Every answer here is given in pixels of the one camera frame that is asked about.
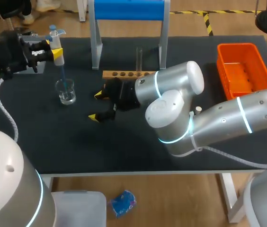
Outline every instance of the clear liquid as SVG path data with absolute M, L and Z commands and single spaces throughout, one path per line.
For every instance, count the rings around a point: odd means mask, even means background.
M 73 104 L 77 99 L 74 90 L 60 92 L 59 97 L 60 97 L 61 103 L 63 103 L 64 105 Z

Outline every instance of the glass beaker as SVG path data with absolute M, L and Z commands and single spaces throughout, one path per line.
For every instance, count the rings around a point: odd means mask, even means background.
M 64 105 L 70 105 L 76 101 L 76 94 L 72 79 L 60 79 L 56 82 L 55 86 L 59 94 L 61 103 L 63 103 Z

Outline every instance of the blue stand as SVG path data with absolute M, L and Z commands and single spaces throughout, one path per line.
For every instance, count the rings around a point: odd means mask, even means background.
M 92 68 L 99 69 L 102 41 L 98 20 L 162 21 L 159 42 L 160 69 L 166 68 L 170 0 L 89 0 Z

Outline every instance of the floor tape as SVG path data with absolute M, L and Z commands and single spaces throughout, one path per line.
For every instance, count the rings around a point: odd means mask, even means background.
M 49 12 L 59 12 L 59 13 L 78 13 L 78 11 L 66 10 L 66 9 L 55 9 Z M 254 10 L 189 10 L 189 11 L 171 11 L 170 14 L 199 14 L 204 13 L 255 13 Z
M 208 13 L 203 13 L 203 17 L 204 17 L 204 22 L 206 25 L 206 29 L 207 29 L 207 33 L 209 36 L 213 36 L 213 29 L 211 28 L 211 25 L 209 23 L 209 14 Z

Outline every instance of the blue glowing ring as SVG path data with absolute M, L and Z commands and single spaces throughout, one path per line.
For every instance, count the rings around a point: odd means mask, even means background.
M 191 127 L 192 127 L 192 117 L 189 118 L 188 128 L 187 128 L 186 132 L 180 138 L 173 140 L 173 141 L 163 141 L 161 139 L 159 139 L 159 141 L 161 141 L 162 143 L 165 143 L 165 144 L 176 143 L 176 142 L 180 141 L 181 139 L 183 139 L 189 133 Z
M 239 109 L 240 109 L 241 115 L 243 117 L 243 120 L 245 122 L 246 128 L 247 128 L 248 132 L 251 134 L 252 130 L 251 130 L 250 125 L 248 124 L 248 121 L 246 119 L 245 111 L 243 110 L 243 106 L 242 106 L 240 97 L 237 97 L 237 101 L 238 101 Z
M 158 75 L 158 72 L 159 72 L 159 71 L 157 71 L 156 74 L 154 74 L 154 86 L 155 86 L 155 88 L 156 88 L 156 91 L 157 91 L 157 93 L 158 93 L 159 98 L 161 98 L 162 96 L 161 96 L 161 94 L 160 94 L 159 87 L 158 87 L 158 82 L 157 82 L 157 75 Z
M 39 180 L 40 180 L 40 184 L 41 184 L 41 195 L 40 195 L 40 201 L 39 201 L 39 204 L 38 204 L 38 207 L 33 215 L 33 217 L 31 218 L 31 220 L 29 221 L 29 223 L 26 225 L 26 227 L 30 227 L 31 224 L 34 222 L 35 218 L 37 217 L 39 211 L 40 211 L 40 208 L 41 208 L 41 204 L 42 204 L 42 200 L 43 200 L 43 192 L 44 192 L 44 189 L 43 189 L 43 181 L 41 179 L 41 176 L 40 174 L 37 172 L 37 175 L 39 177 Z

